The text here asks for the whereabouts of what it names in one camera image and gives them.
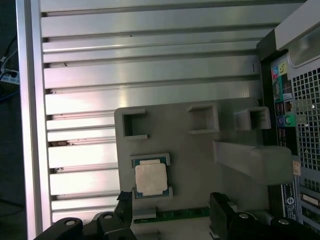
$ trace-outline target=white label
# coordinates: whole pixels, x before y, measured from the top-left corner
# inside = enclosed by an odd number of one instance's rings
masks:
[[[307,196],[307,195],[303,195],[303,200],[307,201],[308,203],[311,203],[313,205],[318,206],[319,205],[319,201],[318,199],[315,199],[313,197]]]
[[[301,176],[301,162],[293,161],[293,174],[296,176]]]

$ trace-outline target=perforated metal panel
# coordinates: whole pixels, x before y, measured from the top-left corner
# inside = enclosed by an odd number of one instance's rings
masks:
[[[320,68],[292,79],[301,166],[320,171]]]
[[[23,131],[36,145],[25,172],[40,185],[26,178],[29,238],[115,206],[117,108],[260,98],[256,43],[297,2],[17,0],[19,38],[28,37],[19,54],[30,53],[20,58],[32,103],[24,121],[34,119]]]

